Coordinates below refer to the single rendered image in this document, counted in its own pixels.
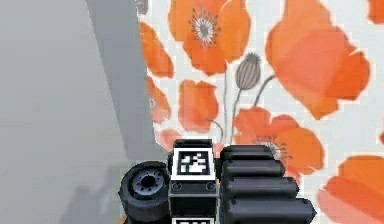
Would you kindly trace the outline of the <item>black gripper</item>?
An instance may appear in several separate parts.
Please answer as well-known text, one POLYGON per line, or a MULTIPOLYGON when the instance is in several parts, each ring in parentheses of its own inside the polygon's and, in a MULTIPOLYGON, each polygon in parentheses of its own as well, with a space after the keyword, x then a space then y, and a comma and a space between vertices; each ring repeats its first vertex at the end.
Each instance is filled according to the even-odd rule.
POLYGON ((170 224, 166 164, 141 162, 123 176, 118 195, 127 219, 124 224, 170 224))

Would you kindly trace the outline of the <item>white bed with orange poppies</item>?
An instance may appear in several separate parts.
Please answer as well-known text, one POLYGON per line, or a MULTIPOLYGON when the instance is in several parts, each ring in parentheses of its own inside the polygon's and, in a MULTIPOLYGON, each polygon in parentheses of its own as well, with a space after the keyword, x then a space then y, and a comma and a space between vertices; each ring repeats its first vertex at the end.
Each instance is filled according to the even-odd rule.
POLYGON ((263 144, 316 224, 384 224, 384 0, 134 0, 156 142, 263 144))

